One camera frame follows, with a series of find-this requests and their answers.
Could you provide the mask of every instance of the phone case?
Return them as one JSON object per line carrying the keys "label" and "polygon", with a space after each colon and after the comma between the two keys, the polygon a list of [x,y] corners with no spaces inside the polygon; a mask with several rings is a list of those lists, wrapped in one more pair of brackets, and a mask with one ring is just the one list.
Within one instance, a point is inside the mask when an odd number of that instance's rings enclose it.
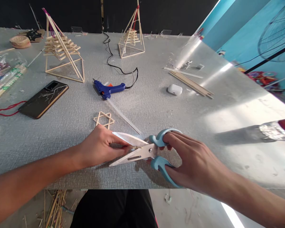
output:
{"label": "phone case", "polygon": [[24,103],[19,112],[33,119],[39,119],[68,88],[67,84],[52,81]]}

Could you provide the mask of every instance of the popsicle stick structure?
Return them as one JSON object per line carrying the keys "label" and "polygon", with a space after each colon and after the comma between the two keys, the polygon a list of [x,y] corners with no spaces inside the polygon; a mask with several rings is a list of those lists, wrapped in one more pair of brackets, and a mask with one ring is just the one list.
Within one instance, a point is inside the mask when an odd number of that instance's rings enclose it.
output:
{"label": "popsicle stick structure", "polygon": [[[44,46],[44,56],[46,56],[45,72],[48,74],[62,77],[62,78],[84,83],[85,73],[84,73],[84,68],[83,68],[83,59],[80,56],[80,53],[78,51],[80,47],[74,44],[74,42],[72,42],[71,39],[68,39],[63,34],[63,32],[59,29],[56,23],[53,21],[49,13],[44,8],[42,9],[45,12],[45,15],[47,17],[47,37],[46,37],[45,46]],[[73,60],[71,55],[78,55],[79,59]],[[66,64],[62,64],[60,66],[54,67],[52,69],[48,69],[48,57],[50,56],[54,56],[60,61],[67,58],[69,62]],[[80,60],[81,60],[81,65],[82,65],[82,74],[80,73],[80,71],[78,70],[75,64],[75,62],[80,61]],[[69,64],[72,65],[72,68],[74,72],[76,73],[78,79],[74,79],[66,75],[58,75],[57,73],[51,72],[52,70],[58,69],[60,67],[63,67]]]}
{"label": "popsicle stick structure", "polygon": [[137,8],[135,9],[123,36],[118,43],[120,57],[126,58],[145,52],[145,44],[143,42],[142,26],[140,24],[139,2],[137,0]]}
{"label": "popsicle stick structure", "polygon": [[96,122],[96,125],[95,125],[95,126],[97,126],[98,124],[100,124],[100,123],[99,123],[99,118],[100,118],[100,117],[103,117],[103,116],[105,116],[105,117],[107,117],[107,118],[109,119],[109,122],[108,122],[107,124],[104,124],[104,126],[108,126],[108,130],[109,130],[109,129],[110,129],[110,124],[113,124],[113,123],[115,122],[115,120],[113,120],[113,119],[111,118],[111,113],[105,114],[105,113],[103,113],[102,111],[100,111],[100,112],[98,113],[98,116],[96,116],[96,117],[93,118],[93,120]]}

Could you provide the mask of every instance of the black wall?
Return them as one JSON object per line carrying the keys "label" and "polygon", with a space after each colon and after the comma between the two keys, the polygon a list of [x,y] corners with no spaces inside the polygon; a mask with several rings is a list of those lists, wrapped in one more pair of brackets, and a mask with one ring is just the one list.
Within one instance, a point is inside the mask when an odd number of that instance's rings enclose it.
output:
{"label": "black wall", "polygon": [[[218,0],[139,0],[143,33],[172,30],[172,35],[193,35]],[[104,0],[104,30],[125,30],[136,0]]]}
{"label": "black wall", "polygon": [[0,1],[0,27],[22,29],[37,29],[31,4],[41,26],[46,29],[46,17],[41,9],[44,7],[63,32],[71,32],[71,26],[82,27],[84,32],[101,33],[101,3],[100,0],[78,0],[68,3],[62,0],[7,0]]}
{"label": "black wall", "polygon": [[[143,33],[153,34],[163,29],[172,35],[192,35],[218,0],[139,0]],[[6,0],[0,1],[0,27],[37,29],[31,4],[42,27],[46,28],[44,7],[62,31],[71,32],[71,26],[82,27],[84,32],[101,33],[100,0]],[[136,0],[104,0],[104,30],[125,30],[135,8]]]}

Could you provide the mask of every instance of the plastic bottle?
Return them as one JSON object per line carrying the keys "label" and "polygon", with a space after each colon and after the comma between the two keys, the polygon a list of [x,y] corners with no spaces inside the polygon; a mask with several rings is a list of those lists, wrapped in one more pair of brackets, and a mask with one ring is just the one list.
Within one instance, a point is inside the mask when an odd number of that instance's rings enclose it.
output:
{"label": "plastic bottle", "polygon": [[285,141],[285,119],[264,123],[259,126],[259,129],[274,141]]}

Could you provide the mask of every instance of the black power cord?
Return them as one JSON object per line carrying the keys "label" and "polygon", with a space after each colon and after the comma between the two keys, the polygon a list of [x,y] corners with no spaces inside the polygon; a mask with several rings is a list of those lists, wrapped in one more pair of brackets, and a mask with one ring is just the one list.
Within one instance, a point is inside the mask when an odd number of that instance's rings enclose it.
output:
{"label": "black power cord", "polygon": [[109,43],[110,43],[111,40],[110,40],[110,37],[109,37],[108,34],[104,33],[104,31],[102,31],[102,33],[107,36],[106,40],[104,40],[104,44],[108,44],[108,48],[109,48],[109,51],[110,51],[110,53],[111,53],[111,56],[109,56],[108,59],[107,59],[107,64],[108,64],[109,66],[111,66],[111,67],[118,68],[118,69],[121,71],[121,73],[124,74],[124,75],[132,74],[132,73],[134,73],[135,71],[137,71],[137,75],[136,75],[136,80],[135,80],[135,82],[134,82],[131,86],[126,86],[126,89],[130,89],[132,86],[134,86],[134,84],[136,83],[136,81],[137,81],[137,79],[138,79],[138,68],[136,67],[135,70],[133,70],[132,72],[125,73],[125,72],[123,72],[123,70],[122,70],[120,67],[114,66],[114,65],[112,65],[112,64],[109,64],[109,60],[113,57],[113,53],[111,52],[110,45],[109,45]]}
{"label": "black power cord", "polygon": [[[276,48],[278,48],[278,47],[282,46],[283,44],[285,44],[285,43],[282,43],[281,45],[276,46],[276,47],[274,47],[273,49],[276,49]],[[270,49],[270,50],[268,50],[268,51],[265,51],[265,52],[263,52],[262,54],[265,54],[265,53],[267,53],[267,52],[269,52],[269,51],[272,51],[273,49]],[[257,58],[257,57],[261,56],[262,54],[259,54],[258,56],[254,57],[254,58],[253,58],[253,59],[251,59],[251,60],[254,60],[255,58]],[[236,66],[238,66],[238,65],[241,65],[241,64],[244,64],[244,63],[250,62],[251,60],[246,61],[246,62],[243,62],[243,63],[240,63],[240,64],[237,64],[237,65],[235,65],[235,67],[236,67]]]}

